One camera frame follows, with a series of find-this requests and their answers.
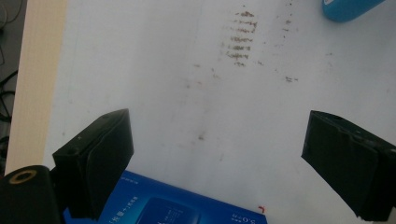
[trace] blue book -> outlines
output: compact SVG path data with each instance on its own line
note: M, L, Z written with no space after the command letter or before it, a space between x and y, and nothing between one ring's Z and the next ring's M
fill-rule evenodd
M265 215L125 171L98 222L71 218L66 224L267 224Z

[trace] red mark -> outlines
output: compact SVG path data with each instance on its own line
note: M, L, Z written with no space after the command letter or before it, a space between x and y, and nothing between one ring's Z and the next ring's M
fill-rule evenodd
M262 210L262 213L264 214L265 213L265 206L259 206L259 209L261 209Z

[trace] blue object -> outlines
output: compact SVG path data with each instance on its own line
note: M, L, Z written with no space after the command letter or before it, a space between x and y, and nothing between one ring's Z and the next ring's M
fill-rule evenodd
M385 0L322 0L323 12L332 21L352 21Z
M99 220L71 218L66 224L267 224L264 214L125 171Z

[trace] white surface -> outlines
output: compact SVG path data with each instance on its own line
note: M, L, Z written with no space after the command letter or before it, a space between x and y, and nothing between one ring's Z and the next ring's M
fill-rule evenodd
M45 164L129 107L133 172L265 205L271 224L363 223L301 153L311 109L396 144L396 2L345 24L324 19L319 0L68 4Z

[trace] wooden edge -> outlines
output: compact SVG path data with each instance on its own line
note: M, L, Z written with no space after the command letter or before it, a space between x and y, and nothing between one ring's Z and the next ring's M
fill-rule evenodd
M42 164L66 6L66 0L27 1L6 174Z

